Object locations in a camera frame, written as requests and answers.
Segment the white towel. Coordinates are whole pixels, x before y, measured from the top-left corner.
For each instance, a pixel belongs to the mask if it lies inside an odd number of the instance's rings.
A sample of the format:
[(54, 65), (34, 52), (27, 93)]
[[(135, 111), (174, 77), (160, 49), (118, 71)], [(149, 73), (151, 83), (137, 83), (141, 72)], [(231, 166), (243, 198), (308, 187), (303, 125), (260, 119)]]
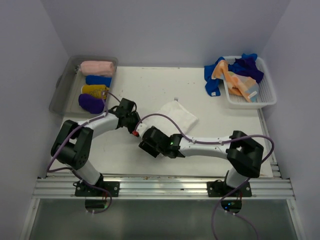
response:
[[(166, 103), (156, 113), (169, 117), (184, 134), (187, 134), (199, 121), (195, 115), (176, 100)], [(164, 116), (153, 115), (144, 119), (142, 123), (150, 126), (150, 128), (152, 126), (158, 128), (167, 136), (179, 134), (180, 132), (175, 125)]]

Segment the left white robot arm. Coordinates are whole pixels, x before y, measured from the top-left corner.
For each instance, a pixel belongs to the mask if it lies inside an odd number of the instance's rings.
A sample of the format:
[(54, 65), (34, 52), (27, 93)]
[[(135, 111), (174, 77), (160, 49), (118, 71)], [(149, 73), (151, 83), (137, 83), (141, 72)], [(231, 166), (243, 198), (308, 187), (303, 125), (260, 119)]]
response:
[(85, 121), (66, 120), (51, 148), (52, 161), (58, 160), (86, 182), (86, 190), (92, 196), (103, 193), (102, 174), (89, 160), (92, 140), (106, 132), (127, 128), (133, 133), (140, 116), (135, 102), (122, 98), (119, 105)]

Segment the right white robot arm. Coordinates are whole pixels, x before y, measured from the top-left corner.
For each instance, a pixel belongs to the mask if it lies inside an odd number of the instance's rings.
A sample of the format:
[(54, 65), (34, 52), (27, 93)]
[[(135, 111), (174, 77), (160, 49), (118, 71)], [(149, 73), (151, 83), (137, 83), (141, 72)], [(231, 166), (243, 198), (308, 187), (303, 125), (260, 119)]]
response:
[(227, 196), (235, 196), (248, 178), (260, 177), (264, 147), (242, 131), (235, 130), (225, 137), (196, 138), (181, 133), (168, 136), (152, 126), (139, 127), (134, 134), (141, 137), (139, 147), (154, 158), (158, 155), (171, 159), (203, 156), (229, 161), (232, 168), (222, 185)]

